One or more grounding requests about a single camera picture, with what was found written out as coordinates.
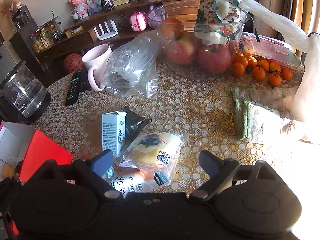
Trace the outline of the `small milk carton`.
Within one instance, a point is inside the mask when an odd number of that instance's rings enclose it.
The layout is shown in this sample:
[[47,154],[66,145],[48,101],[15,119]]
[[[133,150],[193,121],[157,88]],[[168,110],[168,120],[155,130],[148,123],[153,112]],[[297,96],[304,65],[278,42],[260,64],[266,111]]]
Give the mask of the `small milk carton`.
[[104,113],[101,117],[102,149],[111,150],[113,157],[121,156],[126,134],[125,111]]

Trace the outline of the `dark snack packet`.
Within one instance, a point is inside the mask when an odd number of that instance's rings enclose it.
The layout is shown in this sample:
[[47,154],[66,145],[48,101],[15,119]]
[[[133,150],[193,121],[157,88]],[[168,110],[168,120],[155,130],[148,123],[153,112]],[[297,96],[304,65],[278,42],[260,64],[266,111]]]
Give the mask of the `dark snack packet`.
[[138,113],[125,106],[121,109],[126,113],[125,118],[125,139],[126,141],[134,140],[140,131],[151,122],[151,119],[142,117]]

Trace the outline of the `bread bun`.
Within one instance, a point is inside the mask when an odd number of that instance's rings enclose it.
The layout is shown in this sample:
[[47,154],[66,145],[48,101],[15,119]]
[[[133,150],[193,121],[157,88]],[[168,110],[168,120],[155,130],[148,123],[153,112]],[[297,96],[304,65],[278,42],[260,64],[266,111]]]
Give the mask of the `bread bun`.
[[189,135],[168,132],[143,132],[125,150],[119,166],[154,172],[171,180]]

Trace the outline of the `white sausage snack packet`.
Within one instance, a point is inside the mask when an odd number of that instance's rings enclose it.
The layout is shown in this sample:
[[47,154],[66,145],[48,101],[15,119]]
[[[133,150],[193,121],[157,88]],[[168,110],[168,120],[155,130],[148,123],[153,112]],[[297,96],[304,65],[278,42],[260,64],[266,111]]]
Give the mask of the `white sausage snack packet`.
[[162,173],[118,166],[111,166],[102,178],[123,196],[130,192],[150,192],[170,184],[170,180]]

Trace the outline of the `orange yellow squeeze toy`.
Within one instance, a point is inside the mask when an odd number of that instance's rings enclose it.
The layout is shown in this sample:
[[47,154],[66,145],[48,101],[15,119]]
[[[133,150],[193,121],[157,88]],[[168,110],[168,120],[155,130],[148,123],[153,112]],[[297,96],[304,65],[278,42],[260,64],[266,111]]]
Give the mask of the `orange yellow squeeze toy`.
[[17,174],[15,172],[15,169],[8,164],[4,164],[2,166],[2,170],[1,170],[1,178],[2,179],[6,179],[6,178],[17,179]]

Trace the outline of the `green dish cloth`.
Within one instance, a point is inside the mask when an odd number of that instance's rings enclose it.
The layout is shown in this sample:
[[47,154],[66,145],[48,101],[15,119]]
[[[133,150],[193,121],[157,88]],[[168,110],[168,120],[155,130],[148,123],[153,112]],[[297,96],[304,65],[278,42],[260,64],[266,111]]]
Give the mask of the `green dish cloth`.
[[301,122],[290,113],[297,88],[231,88],[238,138],[256,144],[300,139]]

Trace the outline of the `red cardboard box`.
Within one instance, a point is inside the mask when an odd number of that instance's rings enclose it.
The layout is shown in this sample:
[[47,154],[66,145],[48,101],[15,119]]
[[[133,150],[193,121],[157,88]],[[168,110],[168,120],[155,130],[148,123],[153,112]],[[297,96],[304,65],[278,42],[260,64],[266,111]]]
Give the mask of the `red cardboard box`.
[[17,179],[1,178],[1,239],[18,235],[8,211],[10,202],[20,186],[47,160],[66,165],[72,162],[72,154],[33,126],[1,123],[1,170],[8,164],[17,174]]

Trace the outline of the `glass electric kettle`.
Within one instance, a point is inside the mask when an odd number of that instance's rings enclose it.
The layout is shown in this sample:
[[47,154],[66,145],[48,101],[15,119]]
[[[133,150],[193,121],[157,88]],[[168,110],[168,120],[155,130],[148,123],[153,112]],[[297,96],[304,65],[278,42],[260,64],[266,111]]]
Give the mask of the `glass electric kettle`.
[[21,61],[1,83],[1,120],[31,124],[46,111],[50,101],[46,87]]

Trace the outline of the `white plastic bag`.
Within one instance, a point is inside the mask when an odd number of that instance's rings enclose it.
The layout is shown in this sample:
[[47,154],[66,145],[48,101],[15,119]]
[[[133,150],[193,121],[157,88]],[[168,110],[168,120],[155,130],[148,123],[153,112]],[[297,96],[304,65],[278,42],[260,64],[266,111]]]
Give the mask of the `white plastic bag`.
[[286,44],[305,53],[303,62],[292,50],[288,56],[280,56],[276,61],[301,79],[291,100],[290,112],[294,119],[302,122],[302,139],[319,144],[319,34],[307,35],[295,22],[266,9],[255,0],[242,0],[239,7],[279,32]]

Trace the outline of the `clear plastic zip bag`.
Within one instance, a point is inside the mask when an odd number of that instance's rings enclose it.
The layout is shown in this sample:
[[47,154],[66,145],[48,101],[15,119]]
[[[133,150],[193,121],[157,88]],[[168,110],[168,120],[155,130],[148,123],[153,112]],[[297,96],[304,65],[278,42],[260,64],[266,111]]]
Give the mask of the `clear plastic zip bag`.
[[124,98],[132,94],[150,98],[157,93],[156,59],[161,39],[153,30],[136,36],[111,53],[101,86]]

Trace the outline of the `basketball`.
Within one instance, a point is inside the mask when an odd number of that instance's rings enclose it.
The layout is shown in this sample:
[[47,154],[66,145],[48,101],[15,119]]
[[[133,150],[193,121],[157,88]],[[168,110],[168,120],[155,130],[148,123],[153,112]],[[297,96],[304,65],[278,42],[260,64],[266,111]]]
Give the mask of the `basketball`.
[[76,70],[79,70],[82,68],[82,66],[82,57],[77,53],[69,54],[63,62],[63,67],[67,73],[72,73]]

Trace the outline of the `clear glass fruit bowl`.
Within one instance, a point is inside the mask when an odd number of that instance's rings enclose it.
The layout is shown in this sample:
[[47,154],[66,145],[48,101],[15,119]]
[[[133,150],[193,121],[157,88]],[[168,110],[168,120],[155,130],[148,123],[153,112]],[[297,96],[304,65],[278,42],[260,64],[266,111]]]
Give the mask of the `clear glass fruit bowl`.
[[227,10],[227,20],[199,23],[199,2],[175,2],[151,9],[147,18],[161,38],[161,59],[177,75],[186,79],[209,80],[230,72],[239,48],[247,12]]

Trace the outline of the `white wifi router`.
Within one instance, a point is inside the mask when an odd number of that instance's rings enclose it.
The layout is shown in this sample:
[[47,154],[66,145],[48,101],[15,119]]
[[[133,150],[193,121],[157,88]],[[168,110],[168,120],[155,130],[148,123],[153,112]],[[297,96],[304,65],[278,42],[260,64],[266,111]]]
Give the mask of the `white wifi router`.
[[113,20],[105,21],[103,24],[99,23],[93,30],[99,41],[113,38],[118,35],[118,29]]

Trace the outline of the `christmas print cloth bag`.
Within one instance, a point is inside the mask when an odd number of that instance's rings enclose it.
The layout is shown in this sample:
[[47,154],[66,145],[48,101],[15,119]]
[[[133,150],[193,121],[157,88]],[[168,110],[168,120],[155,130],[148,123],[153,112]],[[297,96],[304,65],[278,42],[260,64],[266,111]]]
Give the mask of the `christmas print cloth bag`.
[[241,0],[201,0],[195,36],[205,46],[227,45],[236,40],[241,28]]

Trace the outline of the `pink plush bear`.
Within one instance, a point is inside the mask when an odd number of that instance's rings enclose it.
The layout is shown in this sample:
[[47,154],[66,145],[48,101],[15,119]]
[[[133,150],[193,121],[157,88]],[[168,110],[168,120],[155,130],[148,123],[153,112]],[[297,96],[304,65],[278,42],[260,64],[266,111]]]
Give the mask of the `pink plush bear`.
[[77,14],[78,19],[83,19],[88,17],[88,5],[85,0],[68,0],[74,6],[73,13]]

